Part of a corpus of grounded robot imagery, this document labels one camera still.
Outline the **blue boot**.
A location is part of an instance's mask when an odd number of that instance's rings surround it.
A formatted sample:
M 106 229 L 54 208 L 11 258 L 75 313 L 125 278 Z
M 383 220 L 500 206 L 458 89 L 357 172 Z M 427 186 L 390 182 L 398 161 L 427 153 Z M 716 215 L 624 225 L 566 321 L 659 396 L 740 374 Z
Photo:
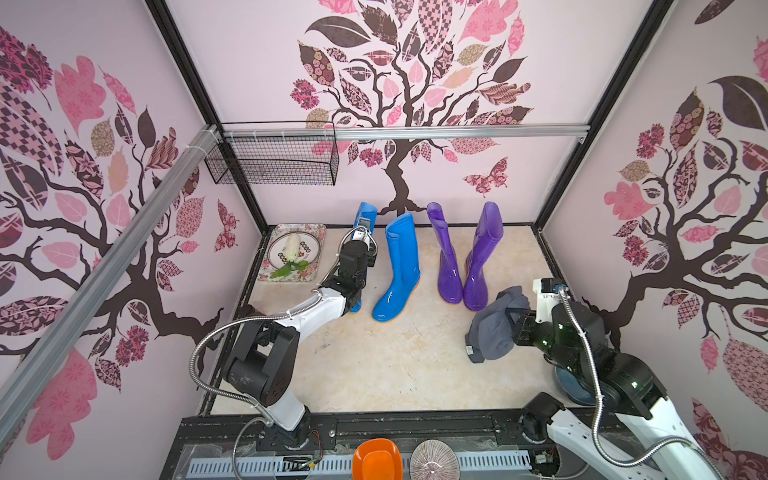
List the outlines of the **blue boot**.
M 411 213 L 398 216 L 385 229 L 392 267 L 391 283 L 372 311 L 378 322 L 394 320 L 405 308 L 420 281 L 416 228 Z
M 374 266 L 378 253 L 378 245 L 373 237 L 377 215 L 377 208 L 374 205 L 362 202 L 355 216 L 353 232 L 345 242 L 345 246 L 351 245 L 353 241 L 359 241 L 365 245 L 365 255 L 358 261 L 358 264 L 365 267 L 365 271 Z

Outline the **purple boot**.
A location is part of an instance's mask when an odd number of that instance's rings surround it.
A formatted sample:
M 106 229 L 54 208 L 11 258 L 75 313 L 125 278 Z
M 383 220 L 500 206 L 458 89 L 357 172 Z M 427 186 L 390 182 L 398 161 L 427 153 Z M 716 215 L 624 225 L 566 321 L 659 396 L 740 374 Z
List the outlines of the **purple boot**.
M 466 280 L 463 289 L 465 306 L 473 312 L 488 304 L 488 286 L 484 267 L 504 235 L 504 224 L 499 206 L 486 202 L 476 226 L 472 249 L 465 261 Z
M 427 215 L 440 247 L 438 292 L 445 302 L 459 304 L 462 302 L 463 285 L 442 206 L 437 202 L 430 202 L 427 205 Z

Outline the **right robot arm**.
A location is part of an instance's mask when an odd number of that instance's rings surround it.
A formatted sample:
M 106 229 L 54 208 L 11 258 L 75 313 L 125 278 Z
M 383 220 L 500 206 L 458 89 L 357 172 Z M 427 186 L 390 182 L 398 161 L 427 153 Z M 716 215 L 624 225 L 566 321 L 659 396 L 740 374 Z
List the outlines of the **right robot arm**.
M 661 381 L 642 360 L 611 345 L 598 313 L 561 297 L 544 318 L 520 308 L 509 308 L 505 315 L 516 345 L 538 348 L 595 401 L 592 422 L 585 425 L 551 395 L 538 394 L 518 420 L 529 442 L 562 445 L 614 479 L 635 479 L 646 472 L 660 479 L 722 478 L 683 424 Z M 631 457 L 601 438 L 606 412 L 633 433 L 643 453 Z

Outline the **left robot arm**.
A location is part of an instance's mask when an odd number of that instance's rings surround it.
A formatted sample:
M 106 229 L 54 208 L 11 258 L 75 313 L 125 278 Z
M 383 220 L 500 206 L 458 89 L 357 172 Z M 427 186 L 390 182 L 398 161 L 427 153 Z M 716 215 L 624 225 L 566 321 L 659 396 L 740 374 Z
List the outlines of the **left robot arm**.
M 278 315 L 247 318 L 223 369 L 223 379 L 286 432 L 303 428 L 307 408 L 291 391 L 300 344 L 348 314 L 361 299 L 377 245 L 358 227 L 343 241 L 336 263 L 312 296 Z

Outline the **grey cloth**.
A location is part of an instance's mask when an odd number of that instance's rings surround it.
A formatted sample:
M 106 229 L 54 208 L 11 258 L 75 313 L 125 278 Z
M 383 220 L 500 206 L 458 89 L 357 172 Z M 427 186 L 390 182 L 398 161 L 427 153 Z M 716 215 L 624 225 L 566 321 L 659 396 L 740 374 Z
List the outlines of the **grey cloth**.
M 498 293 L 496 299 L 477 312 L 465 335 L 465 350 L 474 364 L 498 360 L 514 343 L 514 327 L 527 315 L 530 302 L 521 286 Z

